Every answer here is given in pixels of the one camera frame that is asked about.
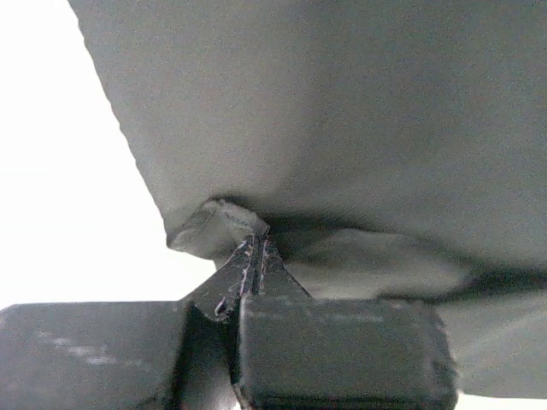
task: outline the white background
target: white background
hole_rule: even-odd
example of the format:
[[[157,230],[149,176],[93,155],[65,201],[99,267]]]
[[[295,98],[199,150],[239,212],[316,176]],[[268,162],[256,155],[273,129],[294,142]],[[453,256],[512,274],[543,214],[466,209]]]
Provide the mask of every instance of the white background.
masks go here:
[[[1,2],[0,52],[0,309],[177,300],[208,278],[211,262],[166,248],[68,3]],[[458,409],[523,405],[547,409]]]

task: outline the scratch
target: scratch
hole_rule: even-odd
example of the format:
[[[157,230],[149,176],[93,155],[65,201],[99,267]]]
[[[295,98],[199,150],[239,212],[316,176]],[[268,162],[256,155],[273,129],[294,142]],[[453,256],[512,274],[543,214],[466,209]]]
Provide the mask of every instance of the scratch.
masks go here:
[[[88,357],[85,359],[85,363],[89,365],[115,365],[119,361],[112,356],[98,356],[98,357]]]

